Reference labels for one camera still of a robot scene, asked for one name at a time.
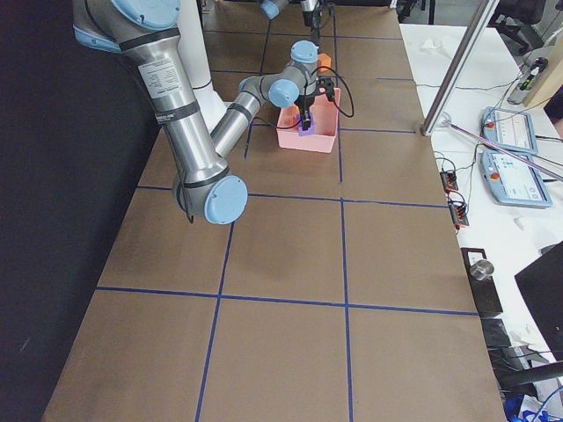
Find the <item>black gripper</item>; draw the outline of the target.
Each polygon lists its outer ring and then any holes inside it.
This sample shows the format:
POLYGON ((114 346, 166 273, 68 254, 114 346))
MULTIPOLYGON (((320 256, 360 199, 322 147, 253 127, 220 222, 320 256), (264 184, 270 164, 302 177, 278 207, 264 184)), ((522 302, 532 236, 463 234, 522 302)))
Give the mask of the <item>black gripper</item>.
POLYGON ((307 85, 300 90, 299 96, 296 100, 296 106, 300 113, 300 128, 307 129, 311 127, 311 113, 310 107, 314 104, 318 88, 316 85, 307 85))
POLYGON ((303 23, 310 28, 311 42, 319 47, 320 46, 320 27, 321 27, 322 11, 316 9, 313 11, 303 12, 303 23))

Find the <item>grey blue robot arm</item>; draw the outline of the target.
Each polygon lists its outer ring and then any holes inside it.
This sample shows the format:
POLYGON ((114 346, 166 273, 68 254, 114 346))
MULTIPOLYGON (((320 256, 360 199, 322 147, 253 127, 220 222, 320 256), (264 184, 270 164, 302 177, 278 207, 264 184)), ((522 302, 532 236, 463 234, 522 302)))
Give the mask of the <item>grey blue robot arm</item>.
POLYGON ((301 8, 303 25, 309 29, 311 42, 320 46, 321 20, 323 4, 318 0, 259 0, 258 5, 269 21, 276 19, 290 4, 298 4, 301 8))
POLYGON ((230 224, 248 190, 227 155, 265 103, 297 106, 302 118, 318 90, 318 47, 299 40, 285 68, 243 80, 235 100, 213 89, 201 19, 194 1, 75 1, 79 44, 130 59, 150 97, 177 166, 173 188, 187 218, 230 224))

